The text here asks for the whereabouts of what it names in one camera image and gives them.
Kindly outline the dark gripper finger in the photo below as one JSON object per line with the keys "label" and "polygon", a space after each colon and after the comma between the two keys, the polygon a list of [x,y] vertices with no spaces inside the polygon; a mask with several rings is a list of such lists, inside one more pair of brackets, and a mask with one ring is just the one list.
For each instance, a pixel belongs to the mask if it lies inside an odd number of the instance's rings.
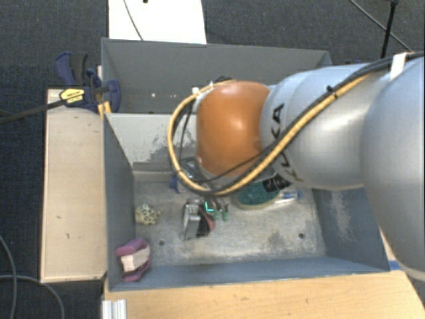
{"label": "dark gripper finger", "polygon": [[214,219],[206,213],[201,213],[201,219],[198,227],[198,238],[206,237],[211,231],[214,230],[214,228]]}

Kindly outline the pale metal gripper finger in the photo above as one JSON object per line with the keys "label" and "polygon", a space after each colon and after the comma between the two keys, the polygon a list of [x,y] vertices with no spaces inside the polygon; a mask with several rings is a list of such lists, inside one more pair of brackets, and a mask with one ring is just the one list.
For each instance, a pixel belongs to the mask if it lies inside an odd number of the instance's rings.
{"label": "pale metal gripper finger", "polygon": [[201,215],[196,203],[187,202],[183,207],[183,239],[196,239]]}

